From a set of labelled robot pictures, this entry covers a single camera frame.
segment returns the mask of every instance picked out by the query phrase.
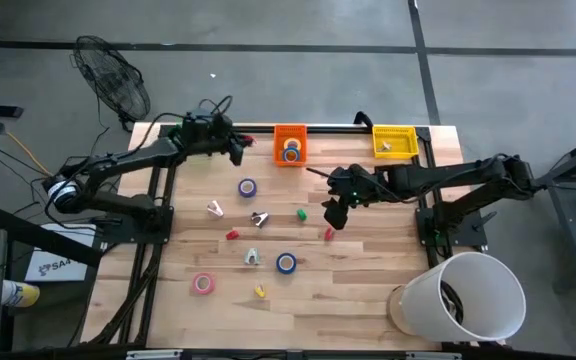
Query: fan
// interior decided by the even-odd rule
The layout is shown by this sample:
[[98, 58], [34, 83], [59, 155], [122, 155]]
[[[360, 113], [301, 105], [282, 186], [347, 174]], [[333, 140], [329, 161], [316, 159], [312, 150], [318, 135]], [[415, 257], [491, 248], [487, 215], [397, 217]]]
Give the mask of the fan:
[[73, 50], [75, 63], [97, 96], [127, 122], [143, 120], [150, 112], [150, 98], [141, 72], [97, 36], [80, 36]]

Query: wooden table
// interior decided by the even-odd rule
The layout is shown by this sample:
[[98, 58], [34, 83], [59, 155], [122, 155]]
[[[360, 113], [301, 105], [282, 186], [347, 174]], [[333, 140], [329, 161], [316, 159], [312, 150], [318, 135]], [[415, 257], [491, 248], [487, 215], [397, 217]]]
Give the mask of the wooden table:
[[[130, 147], [145, 134], [137, 124]], [[453, 126], [430, 127], [437, 165], [463, 161]], [[156, 125], [149, 141], [159, 133]], [[343, 231], [325, 242], [328, 224], [320, 203], [327, 200], [326, 179], [304, 168], [279, 168], [272, 161], [272, 134], [255, 135], [258, 143], [246, 149], [243, 163], [234, 167], [228, 156], [195, 156], [177, 170], [172, 205], [175, 223], [164, 247], [152, 310], [149, 347], [309, 349], [309, 350], [424, 350], [438, 345], [409, 336], [386, 320], [386, 298], [398, 285], [428, 269], [418, 244], [416, 205], [375, 204], [349, 212]], [[358, 163], [378, 164], [367, 135], [309, 135], [308, 166], [330, 172]], [[126, 174], [119, 193], [146, 193], [151, 170]], [[237, 184], [251, 177], [257, 195], [244, 199]], [[160, 178], [163, 191], [165, 171]], [[444, 199], [458, 198], [465, 188], [443, 190]], [[206, 205], [217, 200], [225, 212], [214, 219]], [[297, 209], [308, 219], [301, 222]], [[250, 216], [268, 212], [258, 229]], [[225, 234], [241, 236], [227, 241]], [[257, 248], [261, 265], [244, 264], [249, 248]], [[280, 253], [297, 257], [297, 270], [279, 274]], [[82, 341], [99, 333], [126, 296], [135, 246], [120, 245], [104, 256], [89, 304]], [[199, 272], [211, 273], [216, 289], [208, 296], [190, 291]], [[257, 284], [267, 296], [258, 298]], [[141, 306], [133, 319], [138, 328]]]

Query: yellow basket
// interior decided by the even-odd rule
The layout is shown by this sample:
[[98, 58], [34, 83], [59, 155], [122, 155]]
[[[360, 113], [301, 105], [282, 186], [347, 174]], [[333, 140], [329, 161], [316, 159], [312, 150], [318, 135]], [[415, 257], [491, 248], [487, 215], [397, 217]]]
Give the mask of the yellow basket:
[[410, 159], [419, 154], [414, 126], [375, 125], [372, 145], [378, 159]]

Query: gray floor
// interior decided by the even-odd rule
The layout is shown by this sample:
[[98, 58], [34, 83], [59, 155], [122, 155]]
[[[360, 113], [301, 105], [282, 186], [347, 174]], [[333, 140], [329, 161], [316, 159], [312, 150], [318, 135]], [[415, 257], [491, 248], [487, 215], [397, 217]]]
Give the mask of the gray floor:
[[[576, 48], [576, 0], [418, 0], [418, 6], [428, 46]], [[0, 39], [71, 41], [81, 34], [117, 42], [415, 44], [405, 0], [0, 1]], [[363, 110], [377, 123], [429, 123], [416, 55], [123, 54], [144, 74], [151, 114], [233, 94], [230, 114], [238, 121], [348, 123]], [[26, 109], [7, 126], [51, 169], [89, 152], [100, 129], [95, 97], [68, 55], [0, 50], [0, 103]], [[431, 56], [429, 63], [441, 122], [458, 127], [468, 160], [517, 153], [538, 176], [576, 146], [576, 58]], [[98, 151], [125, 148], [129, 137], [105, 106], [102, 121], [112, 131]], [[6, 138], [0, 146], [23, 156]], [[0, 207], [15, 210], [29, 201], [27, 185], [0, 167]], [[486, 228], [490, 253], [515, 272], [528, 301], [511, 344], [576, 355], [576, 293], [551, 288], [562, 256], [574, 255], [566, 252], [550, 199], [539, 194], [490, 210], [499, 212]], [[65, 345], [81, 311], [72, 302], [32, 315], [41, 319], [36, 325], [21, 319], [16, 345]]]

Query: pink tape roll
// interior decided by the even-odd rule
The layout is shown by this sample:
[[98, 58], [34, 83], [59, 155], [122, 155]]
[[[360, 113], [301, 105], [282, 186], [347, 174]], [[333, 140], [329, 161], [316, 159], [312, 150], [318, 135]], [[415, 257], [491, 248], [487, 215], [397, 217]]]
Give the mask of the pink tape roll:
[[[208, 285], [204, 287], [199, 286], [199, 282], [204, 279], [208, 281]], [[195, 275], [195, 278], [192, 280], [192, 288], [199, 295], [208, 295], [215, 290], [215, 279], [210, 274], [199, 273]]]

